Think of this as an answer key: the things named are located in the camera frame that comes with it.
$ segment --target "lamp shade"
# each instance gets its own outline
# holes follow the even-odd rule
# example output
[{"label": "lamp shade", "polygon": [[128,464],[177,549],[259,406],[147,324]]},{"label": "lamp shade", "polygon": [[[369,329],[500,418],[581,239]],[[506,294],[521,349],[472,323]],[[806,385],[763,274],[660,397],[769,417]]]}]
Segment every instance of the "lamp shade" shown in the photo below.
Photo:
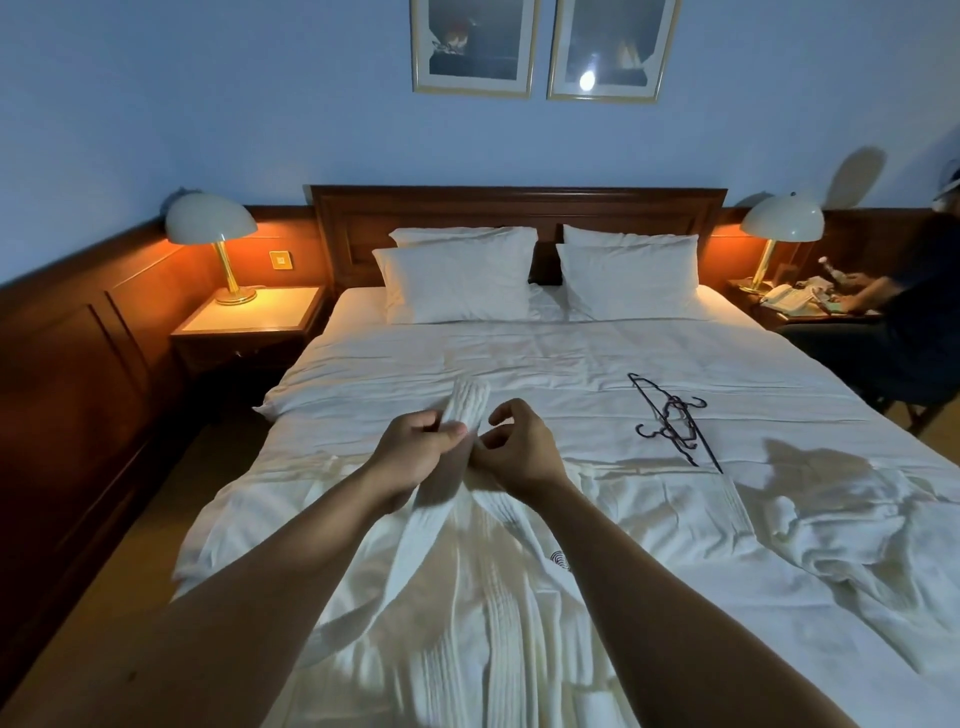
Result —
[{"label": "lamp shade", "polygon": [[167,211],[167,238],[180,245],[220,243],[256,232],[256,222],[242,205],[220,195],[191,192]]},{"label": "lamp shade", "polygon": [[768,240],[808,243],[824,236],[824,212],[812,197],[793,192],[761,202],[747,213],[740,229]]}]

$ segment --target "framed picture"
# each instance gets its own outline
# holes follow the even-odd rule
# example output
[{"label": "framed picture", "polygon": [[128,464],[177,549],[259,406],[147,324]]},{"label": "framed picture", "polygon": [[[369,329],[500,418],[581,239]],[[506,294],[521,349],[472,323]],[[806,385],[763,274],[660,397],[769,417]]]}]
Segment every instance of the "framed picture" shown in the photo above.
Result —
[{"label": "framed picture", "polygon": [[558,0],[551,99],[655,102],[681,0]]},{"label": "framed picture", "polygon": [[540,0],[410,0],[414,90],[529,96]]}]

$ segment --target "floor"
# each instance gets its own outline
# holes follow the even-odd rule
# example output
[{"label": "floor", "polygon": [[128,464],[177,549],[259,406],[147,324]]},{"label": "floor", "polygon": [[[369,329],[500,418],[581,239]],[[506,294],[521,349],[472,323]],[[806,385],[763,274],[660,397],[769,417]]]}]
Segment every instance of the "floor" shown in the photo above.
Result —
[{"label": "floor", "polygon": [[[900,425],[906,422],[902,409],[890,416]],[[268,429],[249,409],[228,412],[206,427],[40,655],[17,691],[16,703],[41,696],[40,687],[50,676],[72,663],[98,635],[117,623],[136,622],[170,600],[170,573],[184,535],[216,492],[247,470]],[[923,439],[960,464],[960,401]]]}]

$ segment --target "light switch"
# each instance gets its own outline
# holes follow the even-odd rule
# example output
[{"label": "light switch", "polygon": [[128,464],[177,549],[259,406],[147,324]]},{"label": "light switch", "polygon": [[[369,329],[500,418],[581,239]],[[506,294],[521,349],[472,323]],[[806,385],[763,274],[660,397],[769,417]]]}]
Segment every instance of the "light switch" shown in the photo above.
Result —
[{"label": "light switch", "polygon": [[290,251],[270,251],[270,262],[273,263],[275,271],[294,269],[294,259],[290,257]]}]

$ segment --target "dark shirt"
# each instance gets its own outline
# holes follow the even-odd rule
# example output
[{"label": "dark shirt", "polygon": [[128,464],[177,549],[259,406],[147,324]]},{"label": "dark shirt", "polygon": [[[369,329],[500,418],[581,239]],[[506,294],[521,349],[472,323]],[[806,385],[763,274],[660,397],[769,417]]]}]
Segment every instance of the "dark shirt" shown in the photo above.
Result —
[{"label": "dark shirt", "polygon": [[924,368],[960,380],[960,219],[931,220],[913,260],[890,278],[906,289],[886,306],[891,331]]}]

